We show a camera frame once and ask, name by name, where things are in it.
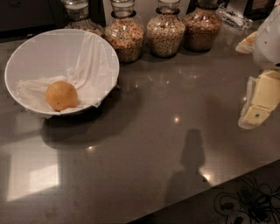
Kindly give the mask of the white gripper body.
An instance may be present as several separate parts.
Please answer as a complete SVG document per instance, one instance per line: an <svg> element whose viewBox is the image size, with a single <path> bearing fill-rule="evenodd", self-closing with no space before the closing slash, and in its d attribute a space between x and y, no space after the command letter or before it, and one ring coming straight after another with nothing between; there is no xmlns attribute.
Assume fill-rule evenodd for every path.
<svg viewBox="0 0 280 224"><path fill-rule="evenodd" d="M280 5L269 14L257 30L253 59L262 69L280 69Z"/></svg>

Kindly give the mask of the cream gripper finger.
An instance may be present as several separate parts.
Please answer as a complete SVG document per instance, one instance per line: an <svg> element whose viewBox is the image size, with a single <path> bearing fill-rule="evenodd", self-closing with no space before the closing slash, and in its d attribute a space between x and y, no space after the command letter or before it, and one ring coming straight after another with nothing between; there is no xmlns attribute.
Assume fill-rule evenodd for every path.
<svg viewBox="0 0 280 224"><path fill-rule="evenodd" d="M280 103L280 72L265 70L247 83L246 103L238 125L245 130L261 126Z"/></svg>
<svg viewBox="0 0 280 224"><path fill-rule="evenodd" d="M256 32L252 32L245 39L243 39L235 48L238 53L252 53L255 42Z"/></svg>

